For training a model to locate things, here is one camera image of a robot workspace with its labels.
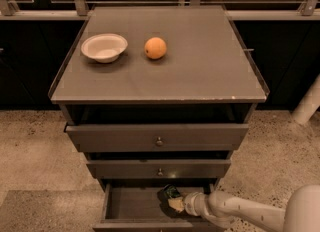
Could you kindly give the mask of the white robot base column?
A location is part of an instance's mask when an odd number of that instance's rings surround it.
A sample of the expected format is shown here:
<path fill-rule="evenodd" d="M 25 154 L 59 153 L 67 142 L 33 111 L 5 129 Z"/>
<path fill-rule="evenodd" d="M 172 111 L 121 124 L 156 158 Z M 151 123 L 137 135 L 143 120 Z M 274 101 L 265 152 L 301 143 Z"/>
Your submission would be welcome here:
<path fill-rule="evenodd" d="M 305 96 L 292 113 L 298 124 L 306 124 L 320 107 L 320 75 L 317 76 Z"/>

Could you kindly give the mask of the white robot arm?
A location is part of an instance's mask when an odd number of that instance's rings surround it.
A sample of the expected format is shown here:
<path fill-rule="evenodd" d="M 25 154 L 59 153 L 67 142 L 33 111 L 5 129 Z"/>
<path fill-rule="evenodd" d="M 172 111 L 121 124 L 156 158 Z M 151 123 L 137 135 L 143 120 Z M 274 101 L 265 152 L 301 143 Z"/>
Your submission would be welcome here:
<path fill-rule="evenodd" d="M 169 206 L 186 211 L 224 229 L 234 217 L 241 218 L 266 232 L 320 232 L 320 186 L 306 185 L 289 198 L 285 209 L 250 201 L 215 190 L 210 194 L 182 194 L 176 187 L 164 188 Z"/>

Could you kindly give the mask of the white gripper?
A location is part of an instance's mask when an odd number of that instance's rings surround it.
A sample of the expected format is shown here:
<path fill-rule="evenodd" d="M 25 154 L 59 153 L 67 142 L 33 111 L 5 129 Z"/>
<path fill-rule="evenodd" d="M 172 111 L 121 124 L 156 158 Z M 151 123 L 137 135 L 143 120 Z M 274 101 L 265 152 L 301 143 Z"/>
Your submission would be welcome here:
<path fill-rule="evenodd" d="M 169 198 L 168 204 L 176 212 L 181 213 L 184 210 L 192 216 L 201 216 L 205 215 L 207 202 L 207 196 L 201 192 L 193 192 L 188 194 L 185 198 Z"/>

